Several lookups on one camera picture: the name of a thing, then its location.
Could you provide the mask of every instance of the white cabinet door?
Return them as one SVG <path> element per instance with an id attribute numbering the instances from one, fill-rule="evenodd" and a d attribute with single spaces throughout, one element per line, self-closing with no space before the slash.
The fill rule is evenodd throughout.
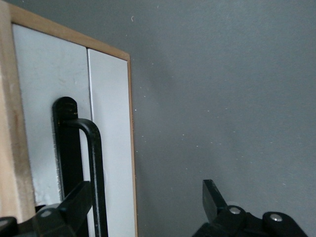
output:
<path id="1" fill-rule="evenodd" d="M 13 35 L 36 204 L 58 203 L 52 105 L 70 96 L 79 116 L 91 119 L 86 48 L 18 25 Z"/>
<path id="2" fill-rule="evenodd" d="M 110 237 L 134 237 L 134 192 L 127 62 L 88 49 L 92 120 L 102 139 Z"/>

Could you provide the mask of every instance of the bolt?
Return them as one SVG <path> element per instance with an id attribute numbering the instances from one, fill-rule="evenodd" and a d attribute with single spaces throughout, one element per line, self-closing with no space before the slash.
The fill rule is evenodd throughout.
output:
<path id="1" fill-rule="evenodd" d="M 47 211 L 43 212 L 40 216 L 41 216 L 41 217 L 47 217 L 47 216 L 49 216 L 50 214 L 51 214 L 51 211 L 47 210 Z"/>
<path id="2" fill-rule="evenodd" d="M 240 212 L 241 212 L 241 210 L 238 209 L 237 207 L 231 207 L 231 208 L 229 208 L 229 211 L 230 211 L 232 214 L 234 214 L 234 215 L 238 215 L 238 214 L 240 214 Z"/>
<path id="3" fill-rule="evenodd" d="M 0 221 L 0 227 L 1 227 L 1 226 L 5 226 L 5 225 L 8 224 L 8 223 L 9 223 L 8 220 Z"/>
<path id="4" fill-rule="evenodd" d="M 270 218 L 271 218 L 272 220 L 278 221 L 278 222 L 280 222 L 280 221 L 283 220 L 282 217 L 281 217 L 280 215 L 278 215 L 278 214 L 271 214 Z"/>

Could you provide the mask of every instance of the gray surface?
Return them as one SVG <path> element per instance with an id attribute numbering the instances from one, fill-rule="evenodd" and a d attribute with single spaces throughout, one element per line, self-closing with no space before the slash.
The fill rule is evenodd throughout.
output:
<path id="1" fill-rule="evenodd" d="M 131 54 L 139 237 L 192 235 L 209 178 L 315 235 L 315 1 L 9 2 Z"/>

